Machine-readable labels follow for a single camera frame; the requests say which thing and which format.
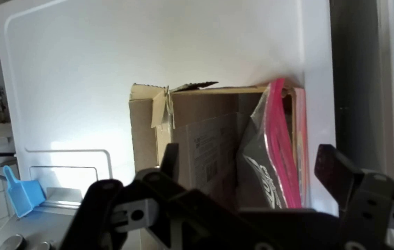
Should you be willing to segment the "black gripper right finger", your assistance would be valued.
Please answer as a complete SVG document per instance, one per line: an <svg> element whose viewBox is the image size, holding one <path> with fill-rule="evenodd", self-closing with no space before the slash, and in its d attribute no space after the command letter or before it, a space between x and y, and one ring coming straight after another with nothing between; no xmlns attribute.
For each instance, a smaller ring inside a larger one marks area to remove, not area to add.
<svg viewBox="0 0 394 250"><path fill-rule="evenodd" d="M340 207L346 207L364 172L332 144L321 144L315 162L315 175Z"/></svg>

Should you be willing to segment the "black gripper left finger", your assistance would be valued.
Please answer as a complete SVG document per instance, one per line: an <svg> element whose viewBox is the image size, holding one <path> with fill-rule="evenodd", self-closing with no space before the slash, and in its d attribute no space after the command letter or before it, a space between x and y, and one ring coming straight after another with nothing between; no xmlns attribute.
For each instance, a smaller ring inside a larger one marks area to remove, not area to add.
<svg viewBox="0 0 394 250"><path fill-rule="evenodd" d="M173 180L179 179L180 172L180 147L177 143L169 143L165 150L165 155L161 164L161 171L172 178Z"/></svg>

